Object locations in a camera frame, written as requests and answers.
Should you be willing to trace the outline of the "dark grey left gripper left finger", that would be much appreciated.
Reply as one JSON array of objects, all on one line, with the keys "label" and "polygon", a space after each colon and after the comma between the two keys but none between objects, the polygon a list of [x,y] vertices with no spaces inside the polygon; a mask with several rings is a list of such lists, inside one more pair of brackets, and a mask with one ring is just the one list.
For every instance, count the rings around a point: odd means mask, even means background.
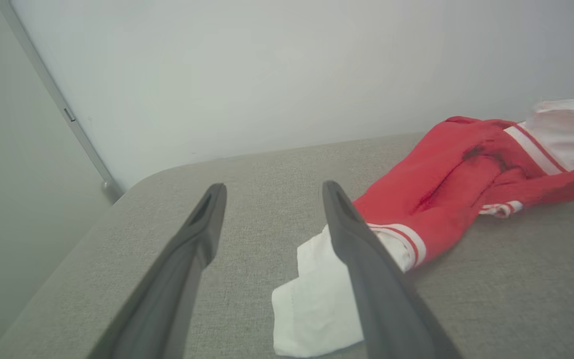
[{"label": "dark grey left gripper left finger", "polygon": [[91,352],[90,359],[181,359],[201,273],[225,220],[225,184],[212,184],[166,244]]}]

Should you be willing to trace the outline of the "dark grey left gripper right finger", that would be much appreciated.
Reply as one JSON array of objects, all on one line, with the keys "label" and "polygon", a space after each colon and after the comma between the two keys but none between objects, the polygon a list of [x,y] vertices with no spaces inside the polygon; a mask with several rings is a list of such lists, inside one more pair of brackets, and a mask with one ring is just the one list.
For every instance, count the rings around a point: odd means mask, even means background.
[{"label": "dark grey left gripper right finger", "polygon": [[436,316],[408,283],[335,181],[322,186],[335,254],[349,272],[370,359],[459,359]]}]

